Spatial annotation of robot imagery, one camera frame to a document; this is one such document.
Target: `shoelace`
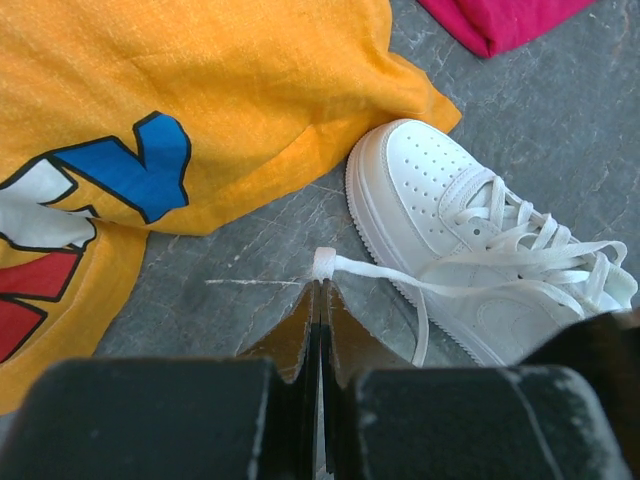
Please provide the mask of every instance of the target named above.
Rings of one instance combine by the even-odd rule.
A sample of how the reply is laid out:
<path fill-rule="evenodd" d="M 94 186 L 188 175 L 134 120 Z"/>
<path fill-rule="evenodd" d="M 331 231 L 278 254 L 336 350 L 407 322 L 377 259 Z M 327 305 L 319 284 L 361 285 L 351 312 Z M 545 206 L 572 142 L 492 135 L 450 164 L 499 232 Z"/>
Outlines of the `shoelace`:
<path fill-rule="evenodd" d="M 598 298 L 604 291 L 611 262 L 600 250 L 613 247 L 617 258 L 613 263 L 619 266 L 627 254 L 626 245 L 617 241 L 572 242 L 571 232 L 559 225 L 549 214 L 540 215 L 529 202 L 519 205 L 505 203 L 507 189 L 500 177 L 493 180 L 491 205 L 472 207 L 460 212 L 454 221 L 461 224 L 474 217 L 493 222 L 502 229 L 505 218 L 515 218 L 516 226 L 496 235 L 487 245 L 485 252 L 452 255 L 429 264 L 422 275 L 449 264 L 480 266 L 518 267 L 522 272 L 518 281 L 483 288 L 454 287 L 420 281 L 397 270 L 350 260 L 337 255 L 332 248 L 318 248 L 313 263 L 313 277 L 318 280 L 332 279 L 336 270 L 371 278 L 386 278 L 393 282 L 416 287 L 420 297 L 416 301 L 418 310 L 418 338 L 412 362 L 416 366 L 424 364 L 429 344 L 429 321 L 425 292 L 433 292 L 446 297 L 481 294 L 498 288 L 514 288 L 522 291 L 543 293 L 561 305 L 573 310 L 579 318 L 584 318 L 584 309 L 570 294 L 557 285 L 585 282 L 585 298 L 590 308 L 598 310 Z M 524 239 L 533 242 L 522 248 Z M 594 254 L 591 270 L 572 270 L 588 265 L 584 258 Z"/>
<path fill-rule="evenodd" d="M 456 257 L 448 257 L 437 262 L 437 266 L 441 266 L 445 263 L 462 263 L 454 261 Z M 418 310 L 418 335 L 416 338 L 416 349 L 413 354 L 411 362 L 421 367 L 424 364 L 424 360 L 427 356 L 427 349 L 429 346 L 429 320 L 427 313 L 427 303 L 424 298 L 424 292 L 430 291 L 443 295 L 446 297 L 460 297 L 465 295 L 480 294 L 493 290 L 496 288 L 517 288 L 521 290 L 533 290 L 542 291 L 549 295 L 549 297 L 555 299 L 558 303 L 563 303 L 576 312 L 583 312 L 580 304 L 566 292 L 554 287 L 553 285 L 546 284 L 538 280 L 518 280 L 517 282 L 504 283 L 502 285 L 494 285 L 490 287 L 474 288 L 474 287 L 452 287 L 447 285 L 438 285 L 435 283 L 421 282 L 416 278 L 407 275 L 406 273 L 399 272 L 388 267 L 381 267 L 371 263 L 361 262 L 357 260 L 351 260 L 349 258 L 338 255 L 336 250 L 328 247 L 321 247 L 316 250 L 315 258 L 313 261 L 312 277 L 316 280 L 333 279 L 335 271 L 349 272 L 355 275 L 360 275 L 369 278 L 386 278 L 392 282 L 402 283 L 405 285 L 411 285 L 417 287 L 420 292 L 420 297 L 416 301 L 416 308 Z"/>
<path fill-rule="evenodd" d="M 456 215 L 454 221 L 462 224 L 477 217 L 502 230 L 505 219 L 515 219 L 516 226 L 492 238 L 487 252 L 458 255 L 453 262 L 519 267 L 522 277 L 539 280 L 552 287 L 585 282 L 584 300 L 597 309 L 611 265 L 619 267 L 627 256 L 626 245 L 618 241 L 572 242 L 567 227 L 559 225 L 550 214 L 536 212 L 530 202 L 509 204 L 507 192 L 502 178 L 494 177 L 490 206 L 468 208 Z M 606 247 L 616 251 L 616 258 L 609 260 L 601 252 Z M 591 264 L 586 257 L 589 254 L 595 258 Z M 584 315 L 577 302 L 569 301 L 570 296 L 557 288 L 554 290 L 567 300 L 560 303 L 570 303 L 579 316 Z"/>

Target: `pink fabric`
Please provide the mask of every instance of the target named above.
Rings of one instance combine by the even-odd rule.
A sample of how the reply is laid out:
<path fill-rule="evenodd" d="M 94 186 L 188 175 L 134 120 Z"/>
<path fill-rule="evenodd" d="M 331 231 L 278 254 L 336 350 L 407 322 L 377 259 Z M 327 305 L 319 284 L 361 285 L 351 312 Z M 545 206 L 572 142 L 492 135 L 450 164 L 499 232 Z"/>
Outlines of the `pink fabric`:
<path fill-rule="evenodd" d="M 418 0 L 460 43 L 493 57 L 543 35 L 595 0 Z"/>

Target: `yellow t-shirt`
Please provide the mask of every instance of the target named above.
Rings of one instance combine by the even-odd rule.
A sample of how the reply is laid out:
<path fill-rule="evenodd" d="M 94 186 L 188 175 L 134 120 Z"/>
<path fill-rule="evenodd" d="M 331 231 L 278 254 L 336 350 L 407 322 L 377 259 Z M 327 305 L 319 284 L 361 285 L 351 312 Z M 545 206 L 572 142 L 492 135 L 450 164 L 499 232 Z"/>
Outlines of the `yellow t-shirt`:
<path fill-rule="evenodd" d="M 456 108 L 387 0 L 0 3 L 0 413 L 90 355 L 149 230 L 208 234 L 400 117 Z"/>

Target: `sneaker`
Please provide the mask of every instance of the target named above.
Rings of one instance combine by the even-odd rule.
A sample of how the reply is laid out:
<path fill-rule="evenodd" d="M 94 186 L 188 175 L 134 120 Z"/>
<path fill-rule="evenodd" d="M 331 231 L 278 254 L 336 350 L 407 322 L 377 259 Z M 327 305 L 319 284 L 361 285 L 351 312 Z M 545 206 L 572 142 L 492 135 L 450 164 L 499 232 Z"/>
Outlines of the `sneaker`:
<path fill-rule="evenodd" d="M 331 251 L 319 262 L 395 282 L 418 308 L 418 365 L 427 311 L 478 364 L 509 365 L 574 322 L 630 309 L 638 290 L 620 267 L 622 242 L 579 242 L 425 123 L 365 135 L 349 157 L 346 189 L 365 245 L 387 268 Z"/>

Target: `gray marble floor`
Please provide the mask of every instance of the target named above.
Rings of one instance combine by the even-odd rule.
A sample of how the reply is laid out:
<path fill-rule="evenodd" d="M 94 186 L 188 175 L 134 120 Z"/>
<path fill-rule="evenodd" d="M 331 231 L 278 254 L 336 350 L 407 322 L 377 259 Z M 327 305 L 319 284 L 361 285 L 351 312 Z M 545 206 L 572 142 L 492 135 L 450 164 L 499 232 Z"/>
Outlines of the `gray marble floor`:
<path fill-rule="evenodd" d="M 488 61 L 460 46 L 413 0 L 392 6 L 392 50 L 423 68 L 464 114 L 452 137 L 580 239 L 626 242 L 625 265 L 638 278 L 639 0 L 597 2 Z M 208 237 L 151 235 L 131 300 L 97 355 L 233 355 L 291 306 L 316 247 L 368 259 L 347 211 L 343 173 L 341 165 Z M 408 358 L 416 315 L 396 290 L 345 275 L 337 282 L 356 316 Z M 434 330 L 428 363 L 470 363 Z M 0 440 L 8 418 L 0 419 Z M 322 463 L 319 478 L 328 477 Z"/>

